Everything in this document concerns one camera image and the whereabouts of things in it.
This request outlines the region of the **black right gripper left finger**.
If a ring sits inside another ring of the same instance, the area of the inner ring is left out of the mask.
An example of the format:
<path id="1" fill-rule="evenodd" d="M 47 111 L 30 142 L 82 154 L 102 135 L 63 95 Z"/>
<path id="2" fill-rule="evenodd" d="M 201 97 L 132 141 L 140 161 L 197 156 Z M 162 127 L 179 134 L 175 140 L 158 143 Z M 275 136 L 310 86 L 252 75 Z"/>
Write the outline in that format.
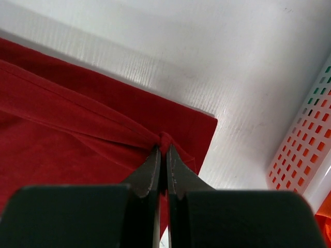
<path id="1" fill-rule="evenodd" d="M 158 247 L 161 153 L 119 184 L 30 185 L 1 217 L 1 247 Z"/>

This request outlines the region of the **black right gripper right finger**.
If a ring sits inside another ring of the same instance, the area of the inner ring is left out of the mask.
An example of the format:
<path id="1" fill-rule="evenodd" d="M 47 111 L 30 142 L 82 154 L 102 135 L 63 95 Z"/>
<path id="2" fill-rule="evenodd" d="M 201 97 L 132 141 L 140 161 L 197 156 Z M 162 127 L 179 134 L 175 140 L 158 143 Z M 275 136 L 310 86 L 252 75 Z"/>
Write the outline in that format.
<path id="1" fill-rule="evenodd" d="M 216 190 L 171 146 L 170 247 L 325 247 L 310 206 L 291 191 Z"/>

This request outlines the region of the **dark red t shirt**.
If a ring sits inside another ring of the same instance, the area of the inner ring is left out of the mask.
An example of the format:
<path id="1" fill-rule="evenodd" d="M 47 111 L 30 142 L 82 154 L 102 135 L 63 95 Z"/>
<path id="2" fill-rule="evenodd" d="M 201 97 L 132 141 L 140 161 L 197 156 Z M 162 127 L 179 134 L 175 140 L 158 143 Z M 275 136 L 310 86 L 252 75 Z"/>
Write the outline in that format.
<path id="1" fill-rule="evenodd" d="M 35 184 L 118 183 L 155 145 L 195 173 L 217 119 L 1 40 L 1 206 Z"/>

